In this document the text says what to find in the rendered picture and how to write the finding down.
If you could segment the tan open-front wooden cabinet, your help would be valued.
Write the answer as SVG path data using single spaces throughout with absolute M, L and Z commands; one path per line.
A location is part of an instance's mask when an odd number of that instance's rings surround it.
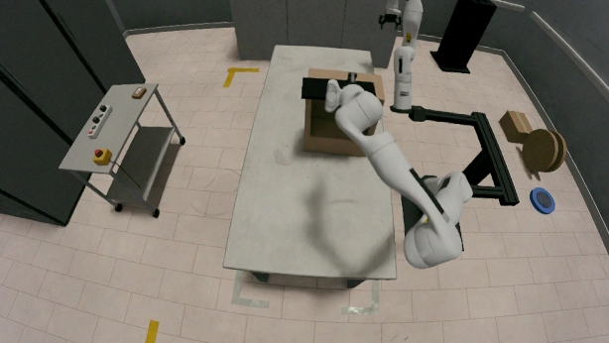
M 334 78 L 347 80 L 348 72 L 342 70 L 309 68 L 307 77 L 311 78 Z M 385 103 L 382 75 L 357 73 L 357 81 L 374 82 L 376 96 L 382 106 Z M 325 110 L 325 100 L 306 99 L 304 110 L 304 151 L 327 153 L 347 156 L 366 157 L 359 146 L 348 138 L 335 123 L 335 112 L 341 105 L 329 113 Z M 311 118 L 310 118 L 311 114 Z M 372 136 L 375 133 L 378 122 L 362 132 L 364 136 Z M 368 135 L 367 135 L 368 134 Z M 322 136 L 319 136 L 322 135 Z M 333 137 L 329 137 L 333 136 Z M 344 138 L 340 138 L 344 137 Z

